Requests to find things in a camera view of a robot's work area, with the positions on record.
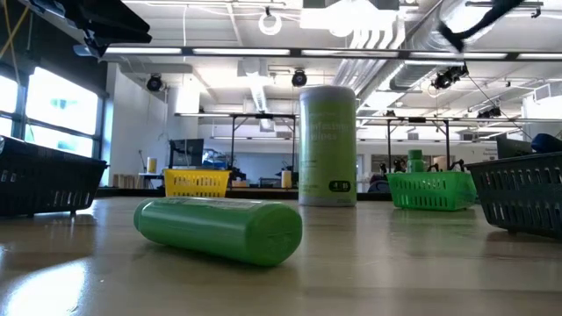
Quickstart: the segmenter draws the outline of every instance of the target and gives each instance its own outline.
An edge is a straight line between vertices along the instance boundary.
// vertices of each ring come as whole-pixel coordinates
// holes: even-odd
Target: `plastic basket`
[[[0,216],[91,206],[107,164],[0,136]]]
[[[229,170],[165,169],[166,197],[223,198]]]
[[[562,239],[562,153],[466,166],[486,220],[509,232]]]
[[[471,176],[464,172],[416,172],[386,175],[394,206],[431,211],[456,211],[476,199]]]

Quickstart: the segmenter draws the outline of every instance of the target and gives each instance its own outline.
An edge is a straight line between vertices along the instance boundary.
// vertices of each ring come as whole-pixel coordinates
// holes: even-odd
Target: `wall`
[[[525,119],[562,119],[562,107],[560,107],[562,97],[547,97],[540,101],[535,101],[534,95],[526,96],[523,99],[522,116]],[[556,136],[562,131],[560,123],[531,123],[523,127],[531,138],[539,133],[548,133]]]
[[[108,68],[110,97],[105,109],[102,159],[110,164],[102,184],[112,184],[115,174],[135,175],[143,171],[144,160],[158,159],[157,169],[165,168],[169,139],[197,138],[197,119],[174,117],[168,106],[127,76],[118,65]]]
[[[199,129],[200,137],[205,137],[202,134],[205,128]],[[229,154],[230,153],[230,140],[210,140],[205,138],[205,147],[213,148],[217,151]],[[392,143],[392,154],[407,154],[409,149],[418,148],[423,150],[424,154],[430,155],[445,155],[446,149],[444,142],[440,143]],[[234,140],[234,156],[238,159],[241,154],[260,153],[260,154],[288,154],[292,152],[292,142],[289,140]],[[295,153],[298,156],[299,142],[296,142]],[[386,154],[388,147],[383,142],[368,142],[359,141],[357,143],[357,154],[363,156],[363,177],[371,175],[371,154]],[[490,157],[497,159],[496,146],[493,143],[487,144],[450,144],[450,154],[455,156],[455,159],[463,159],[465,163],[483,162],[490,160]],[[249,169],[244,169],[243,172],[249,172]]]
[[[239,153],[234,165],[246,174],[250,183],[259,183],[260,177],[277,178],[275,174],[285,166],[283,162],[291,165],[291,158],[291,154]],[[298,157],[295,157],[295,165],[299,166]]]

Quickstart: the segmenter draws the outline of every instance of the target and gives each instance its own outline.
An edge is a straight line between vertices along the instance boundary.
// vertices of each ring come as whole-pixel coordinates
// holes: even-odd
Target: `blue object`
[[[530,146],[539,154],[556,153],[562,151],[562,140],[546,133],[540,133],[533,138]]]

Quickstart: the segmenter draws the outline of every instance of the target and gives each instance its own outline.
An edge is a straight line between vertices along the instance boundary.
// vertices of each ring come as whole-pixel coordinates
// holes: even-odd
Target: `dark gray basket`
[[[0,135],[0,217],[87,209],[106,166]]]
[[[562,153],[532,154],[466,167],[488,223],[511,233],[562,239]]]

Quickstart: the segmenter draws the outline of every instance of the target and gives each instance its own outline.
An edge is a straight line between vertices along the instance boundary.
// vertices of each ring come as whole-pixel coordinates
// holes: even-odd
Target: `table surface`
[[[463,212],[300,207],[304,239],[259,269],[146,240],[141,198],[0,219],[0,315],[557,315],[562,244]]]

